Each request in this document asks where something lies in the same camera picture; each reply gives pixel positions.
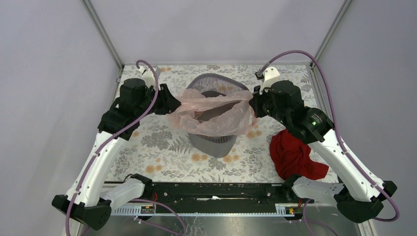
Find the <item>pink plastic bag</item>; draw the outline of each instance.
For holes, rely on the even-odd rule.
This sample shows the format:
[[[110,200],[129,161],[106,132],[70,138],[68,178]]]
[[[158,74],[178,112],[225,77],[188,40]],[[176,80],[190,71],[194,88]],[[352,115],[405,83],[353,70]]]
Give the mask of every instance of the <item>pink plastic bag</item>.
[[[190,134],[210,137],[247,134],[257,119],[249,100],[252,93],[238,91],[226,96],[204,97],[198,90],[183,90],[177,99],[181,102],[168,122]]]

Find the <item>red towel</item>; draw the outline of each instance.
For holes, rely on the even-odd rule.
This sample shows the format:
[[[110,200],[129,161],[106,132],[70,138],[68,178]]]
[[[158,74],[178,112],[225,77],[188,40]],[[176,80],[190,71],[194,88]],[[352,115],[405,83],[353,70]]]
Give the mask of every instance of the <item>red towel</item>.
[[[328,166],[310,159],[311,148],[295,138],[287,129],[273,136],[269,145],[271,159],[278,175],[286,180],[292,174],[300,174],[309,179],[324,178]]]

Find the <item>gray wall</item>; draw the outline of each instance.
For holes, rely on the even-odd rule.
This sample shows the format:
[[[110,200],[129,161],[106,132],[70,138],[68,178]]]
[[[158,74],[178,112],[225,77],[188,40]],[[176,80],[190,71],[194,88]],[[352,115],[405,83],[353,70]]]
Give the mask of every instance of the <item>gray wall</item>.
[[[379,177],[393,180],[401,218],[374,221],[379,236],[414,235],[417,1],[354,1],[321,64],[342,137]],[[385,204],[382,217],[392,217]]]
[[[262,63],[287,50],[316,53],[343,0],[92,2],[124,63]]]
[[[80,0],[2,0],[0,35],[0,235],[56,236],[118,71]]]

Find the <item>floral pattern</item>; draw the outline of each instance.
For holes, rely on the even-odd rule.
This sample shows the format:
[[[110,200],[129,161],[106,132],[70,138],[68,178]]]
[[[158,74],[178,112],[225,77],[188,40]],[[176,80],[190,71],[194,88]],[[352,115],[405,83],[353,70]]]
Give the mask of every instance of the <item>floral pattern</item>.
[[[168,85],[171,93],[178,96],[197,76],[217,73],[235,79],[248,88],[260,85],[254,73],[258,65],[161,65],[159,82]],[[306,106],[317,107],[305,65],[276,65],[283,79],[299,86]],[[124,68],[121,82],[139,78],[134,65]],[[238,136],[233,149],[223,158],[210,157],[195,149],[187,133],[171,128],[165,116],[149,115],[124,149],[116,157],[107,181],[123,181],[128,174],[139,173],[153,181],[174,182],[276,182],[278,176],[269,155],[272,136],[284,126],[269,117],[259,119],[257,125],[246,135]],[[325,163],[314,151],[314,161]],[[329,169],[324,182],[337,182],[337,176]]]

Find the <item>metal frame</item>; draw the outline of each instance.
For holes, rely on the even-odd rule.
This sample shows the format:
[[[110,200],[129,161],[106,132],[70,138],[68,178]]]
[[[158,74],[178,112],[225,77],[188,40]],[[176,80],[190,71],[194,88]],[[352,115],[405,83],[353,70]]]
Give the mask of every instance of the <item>metal frame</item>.
[[[322,57],[327,45],[329,44],[331,38],[333,37],[334,32],[336,31],[337,27],[339,26],[340,22],[342,21],[343,17],[345,16],[346,11],[349,9],[350,5],[352,4],[354,0],[345,0],[342,4],[342,6],[339,9],[339,12],[336,15],[336,18],[334,18],[333,23],[331,24],[330,28],[327,31],[327,34],[325,35],[325,38],[323,42],[321,43],[317,53],[314,55],[314,58],[316,58],[317,61],[320,60]]]
[[[320,59],[323,56],[323,53],[325,52],[327,46],[329,45],[331,38],[334,35],[334,32],[339,27],[340,22],[343,20],[343,17],[345,16],[346,12],[348,11],[349,7],[352,5],[352,2],[354,0],[345,0],[342,4],[342,6],[339,9],[339,12],[337,13],[336,17],[334,18],[333,23],[331,24],[323,42],[321,43],[317,53],[315,54],[315,58],[317,61],[320,61]],[[316,101],[320,109],[322,109],[328,117],[333,119],[331,115],[330,110],[330,104],[328,101],[328,95],[326,88],[323,85],[323,79],[318,72],[316,64],[313,62],[310,63],[310,71],[309,75],[311,77],[312,87],[313,90],[316,92]]]
[[[117,67],[119,68],[119,72],[121,73],[123,71],[123,62],[120,59],[119,54],[117,53],[112,41],[110,40],[109,35],[107,34],[106,30],[104,29],[103,24],[101,23],[100,18],[98,17],[97,12],[94,9],[94,6],[92,5],[90,0],[81,0],[84,7],[87,10],[87,13],[90,15],[92,22],[94,23],[95,27],[98,30],[98,33],[100,34],[101,38],[103,39],[104,44],[106,45],[107,49],[110,52],[110,55],[112,56],[113,60],[115,61]]]

